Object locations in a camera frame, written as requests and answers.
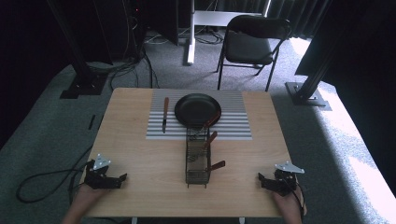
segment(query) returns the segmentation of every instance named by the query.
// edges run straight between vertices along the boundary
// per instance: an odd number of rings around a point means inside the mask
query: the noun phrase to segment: human hand
[[[272,192],[272,196],[286,223],[301,224],[303,223],[301,217],[301,207],[304,207],[304,215],[306,214],[306,207],[305,205],[301,205],[302,193],[300,188],[297,188],[294,193],[298,197],[298,200],[292,192],[284,197],[276,192]]]
[[[92,189],[86,184],[82,184],[69,210],[64,216],[63,224],[79,223],[82,217],[93,207],[100,198],[110,192],[109,189]]]

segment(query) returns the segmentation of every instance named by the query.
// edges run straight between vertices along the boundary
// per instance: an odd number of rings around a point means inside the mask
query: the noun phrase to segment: chair backrest
[[[232,18],[226,33],[234,31],[257,38],[285,40],[291,32],[290,22],[283,19],[268,19],[263,16],[240,15]]]

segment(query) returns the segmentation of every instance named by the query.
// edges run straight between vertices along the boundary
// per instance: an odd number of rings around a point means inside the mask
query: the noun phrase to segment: knife handle
[[[225,166],[225,161],[220,161],[220,162],[218,162],[218,163],[212,165],[212,166],[210,167],[210,171],[217,170],[217,169],[219,169],[219,168],[221,168],[221,167],[224,167],[224,166]]]
[[[204,148],[207,148],[212,142],[213,140],[215,140],[215,138],[218,136],[218,131],[214,131],[210,137],[206,140],[205,144],[204,144]]]
[[[221,115],[221,112],[217,112],[215,116],[213,116],[213,118],[211,118],[210,120],[208,120],[205,124],[204,124],[204,128],[208,128],[210,127],[210,125],[212,125],[212,123],[218,119]]]
[[[168,115],[168,105],[169,105],[169,97],[165,97],[165,101],[163,103],[163,119],[166,119]]]

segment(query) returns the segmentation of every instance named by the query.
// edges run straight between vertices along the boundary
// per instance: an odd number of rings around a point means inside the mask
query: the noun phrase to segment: striped mat
[[[177,101],[190,93],[203,93],[216,99],[221,106],[221,118],[210,128],[218,132],[219,140],[251,140],[248,114],[240,91],[194,91],[155,89],[152,96],[146,139],[186,139],[186,128],[175,117]],[[166,133],[163,133],[163,100],[169,97]]]

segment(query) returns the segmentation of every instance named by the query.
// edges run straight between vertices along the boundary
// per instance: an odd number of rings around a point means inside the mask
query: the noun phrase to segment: utensil holder
[[[190,126],[186,134],[186,183],[205,185],[210,178],[210,144],[205,142],[210,136],[208,128]]]

